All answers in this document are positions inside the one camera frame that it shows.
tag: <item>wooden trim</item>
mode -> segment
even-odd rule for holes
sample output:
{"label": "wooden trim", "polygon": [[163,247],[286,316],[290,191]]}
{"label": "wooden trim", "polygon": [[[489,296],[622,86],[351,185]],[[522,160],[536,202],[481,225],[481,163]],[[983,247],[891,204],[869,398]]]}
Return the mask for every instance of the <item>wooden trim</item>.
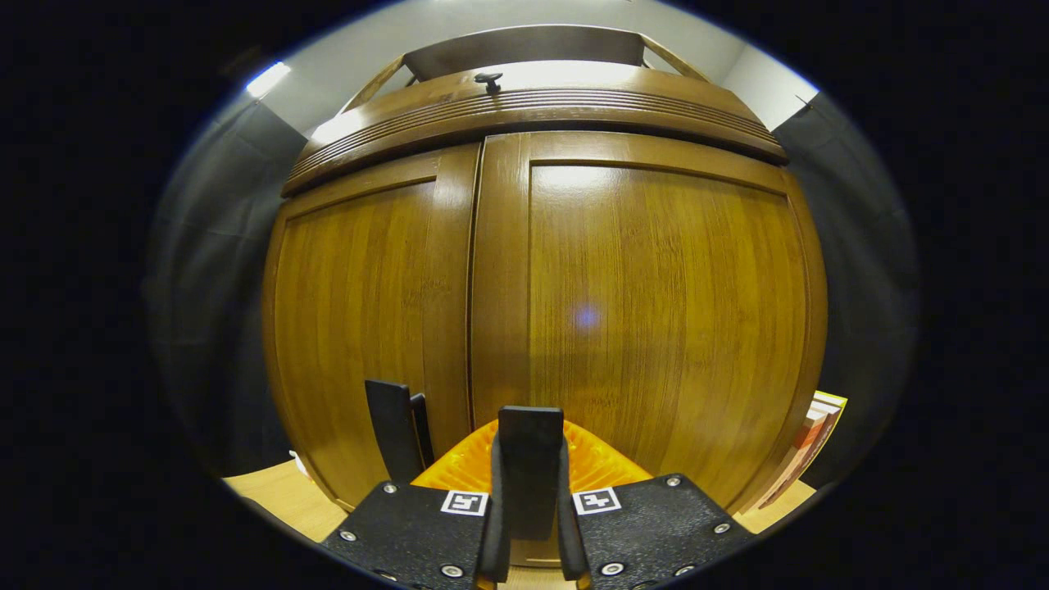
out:
{"label": "wooden trim", "polygon": [[373,97],[376,92],[378,92],[379,89],[383,87],[383,84],[386,84],[386,82],[390,78],[393,78],[393,75],[397,73],[397,70],[401,69],[402,65],[404,65],[403,54],[398,56],[395,60],[387,64],[387,66],[384,67],[382,70],[380,70],[380,72],[377,73],[376,77],[372,78],[370,82],[368,82],[367,84],[364,85],[363,88],[358,90],[358,92],[354,94],[354,98],[349,99],[349,102],[343,105],[343,107],[339,110],[339,113],[343,113],[351,108],[359,107],[362,104],[371,100],[371,97]]}
{"label": "wooden trim", "polygon": [[280,378],[280,364],[277,361],[277,338],[275,330],[277,271],[278,264],[280,261],[281,245],[284,239],[284,228],[287,226],[288,210],[292,209],[294,205],[295,202],[287,202],[280,206],[280,209],[277,211],[277,218],[273,224],[273,231],[270,234],[270,247],[266,252],[265,268],[262,271],[261,310],[263,356],[265,359],[266,374],[270,380],[270,389],[273,396],[273,401],[277,406],[277,415],[280,417],[280,421],[284,425],[284,433],[287,435],[288,442],[292,443],[294,450],[296,450],[299,456],[299,460],[302,461],[302,465],[306,468],[306,472],[309,473],[309,478],[314,480],[317,487],[324,492],[324,496],[326,496],[328,500],[339,504],[340,501],[336,498],[335,493],[331,492],[331,486],[326,480],[324,480],[320,472],[314,468],[309,457],[302,451],[302,449],[305,448],[305,444],[299,438],[299,429],[295,427],[294,420],[292,420],[284,407],[284,386]]}
{"label": "wooden trim", "polygon": [[663,59],[666,63],[670,64],[670,67],[677,69],[682,76],[688,78],[694,78],[695,80],[702,80],[703,82],[710,83],[710,79],[703,75],[700,70],[695,69],[688,64],[685,60],[679,58],[677,54],[667,49],[663,45],[660,45],[655,40],[646,35],[641,35],[641,41],[645,44],[645,47],[651,49],[651,52],[656,54]]}
{"label": "wooden trim", "polygon": [[791,441],[797,434],[796,425],[804,420],[812,402],[812,396],[816,392],[827,347],[827,271],[823,267],[819,236],[816,233],[816,226],[812,220],[805,194],[794,175],[786,170],[779,170],[779,174],[787,190],[787,201],[801,241],[807,307],[805,347],[801,352],[800,370],[794,387],[791,413],[784,421],[784,428],[777,436],[776,443],[769,452],[769,458],[763,464],[763,468],[754,473],[750,483],[726,507],[726,511],[730,514],[741,510],[750,500],[766,491],[774,483],[778,460],[789,451]]}
{"label": "wooden trim", "polygon": [[[529,160],[531,165],[599,165],[659,170],[787,195],[779,168],[723,149],[681,143],[677,151],[668,153],[663,138],[609,131],[536,131],[530,135],[542,138],[550,133],[557,134],[557,141],[535,142]],[[622,148],[615,142],[617,135],[629,139],[629,160],[623,159]],[[586,157],[578,157],[577,154],[584,150]]]}
{"label": "wooden trim", "polygon": [[405,54],[423,81],[493,63],[578,60],[641,65],[644,43],[630,30],[576,24],[538,24],[481,30]]}
{"label": "wooden trim", "polygon": [[598,62],[527,62],[488,94],[474,71],[391,92],[325,123],[293,168],[288,197],[393,155],[480,141],[492,133],[630,130],[714,145],[774,165],[775,138],[734,94],[699,79]]}
{"label": "wooden trim", "polygon": [[530,272],[521,264],[530,251],[529,144],[527,133],[489,138],[480,163],[473,268],[485,271],[473,276],[470,314],[475,422],[530,397]]}
{"label": "wooden trim", "polygon": [[[397,162],[388,162],[361,170],[352,176],[343,176],[290,201],[287,220],[328,207],[340,201],[367,196],[377,191],[428,183],[436,178],[441,157],[434,152],[420,153]],[[398,169],[404,181],[394,185],[388,182],[388,170]]]}
{"label": "wooden trim", "polygon": [[[452,388],[451,384],[455,388],[466,388],[462,392],[462,405],[457,410],[451,410],[447,404],[434,404],[433,401],[428,403],[430,423],[441,425],[440,428],[430,428],[437,457],[473,431],[472,395],[466,354],[450,362],[446,351],[459,347],[463,353],[469,351],[469,295],[466,286],[470,278],[470,240],[473,234],[479,152],[479,144],[442,150],[436,184],[433,187],[434,206],[426,232],[425,264],[428,281],[423,300],[423,339],[426,343],[423,346],[423,366],[426,383],[428,387],[444,385],[442,389],[445,391],[441,393],[446,396],[450,394],[447,389]],[[469,170],[469,180],[465,177],[465,170]],[[454,228],[463,228],[463,231],[453,231]],[[458,260],[457,272],[462,274],[448,278],[448,282],[434,278],[442,274],[434,269],[447,268],[452,259]],[[457,436],[450,437],[449,434],[453,431]]]}

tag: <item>orange plastic part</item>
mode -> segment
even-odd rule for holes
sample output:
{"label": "orange plastic part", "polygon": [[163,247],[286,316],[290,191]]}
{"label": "orange plastic part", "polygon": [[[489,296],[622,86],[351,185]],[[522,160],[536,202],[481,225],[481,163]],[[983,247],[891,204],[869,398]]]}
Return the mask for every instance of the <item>orange plastic part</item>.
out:
{"label": "orange plastic part", "polygon": [[[459,441],[423,471],[412,485],[492,492],[493,420]],[[651,475],[585,428],[564,421],[569,442],[569,488],[573,493],[650,480]]]}

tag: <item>screw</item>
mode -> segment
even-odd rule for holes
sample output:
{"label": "screw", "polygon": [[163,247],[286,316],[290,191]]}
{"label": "screw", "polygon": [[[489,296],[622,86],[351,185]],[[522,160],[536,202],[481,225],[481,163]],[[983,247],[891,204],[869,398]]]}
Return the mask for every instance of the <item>screw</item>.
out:
{"label": "screw", "polygon": [[601,575],[616,575],[622,572],[623,569],[625,569],[623,564],[613,562],[611,564],[605,564],[604,567],[601,568]]}

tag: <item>wooden door panel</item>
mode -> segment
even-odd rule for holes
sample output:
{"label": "wooden door panel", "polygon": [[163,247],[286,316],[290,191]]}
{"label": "wooden door panel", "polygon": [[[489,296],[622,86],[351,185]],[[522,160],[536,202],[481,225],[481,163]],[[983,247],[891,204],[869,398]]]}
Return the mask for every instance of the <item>wooden door panel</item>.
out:
{"label": "wooden door panel", "polygon": [[786,452],[815,387],[802,368],[822,355],[789,188],[771,166],[670,140],[490,138],[475,420],[556,405],[647,470],[737,503]]}
{"label": "wooden door panel", "polygon": [[379,166],[281,208],[264,293],[278,410],[320,487],[352,508],[388,478],[365,379],[426,394],[434,451],[470,433],[466,354],[477,145]]}

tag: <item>stacked books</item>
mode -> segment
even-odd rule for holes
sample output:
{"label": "stacked books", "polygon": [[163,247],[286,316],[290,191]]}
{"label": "stacked books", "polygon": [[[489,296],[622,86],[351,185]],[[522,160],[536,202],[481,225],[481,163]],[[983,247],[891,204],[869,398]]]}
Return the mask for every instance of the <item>stacked books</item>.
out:
{"label": "stacked books", "polygon": [[740,512],[767,507],[778,500],[787,488],[805,473],[834,433],[834,426],[837,425],[847,401],[849,400],[845,398],[816,392],[801,428],[794,437],[794,443],[776,468],[777,476],[772,485],[744,505]]}

